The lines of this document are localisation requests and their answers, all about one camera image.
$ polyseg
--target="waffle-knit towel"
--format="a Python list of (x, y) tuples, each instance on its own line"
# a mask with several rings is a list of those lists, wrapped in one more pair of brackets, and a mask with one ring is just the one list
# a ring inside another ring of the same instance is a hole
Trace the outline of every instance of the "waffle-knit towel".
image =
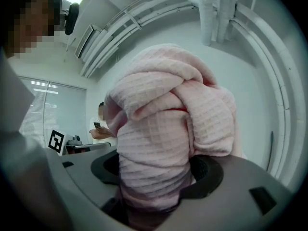
[(177, 45), (149, 47), (129, 65), (104, 111), (118, 138), (121, 192), (134, 209), (168, 210), (194, 181), (192, 156), (242, 156), (234, 97)]

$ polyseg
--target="white ceiling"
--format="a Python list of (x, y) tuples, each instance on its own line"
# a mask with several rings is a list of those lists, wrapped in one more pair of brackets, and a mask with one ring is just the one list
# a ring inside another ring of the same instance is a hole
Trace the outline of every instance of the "white ceiling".
[[(71, 37), (76, 38), (72, 46), (76, 47), (90, 24), (104, 28), (106, 24), (122, 9), (135, 0), (83, 0), (80, 4), (79, 17)], [(68, 37), (60, 37), (60, 41), (67, 43)]]

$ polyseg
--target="sleeve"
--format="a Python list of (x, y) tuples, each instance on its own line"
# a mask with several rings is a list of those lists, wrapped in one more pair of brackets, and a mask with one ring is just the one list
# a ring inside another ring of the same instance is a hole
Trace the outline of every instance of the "sleeve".
[(101, 127), (109, 129), (105, 121), (101, 121), (100, 124), (101, 124)]
[(91, 118), (90, 124), (89, 124), (89, 133), (90, 133), (91, 130), (95, 130), (94, 122), (96, 122), (95, 118)]

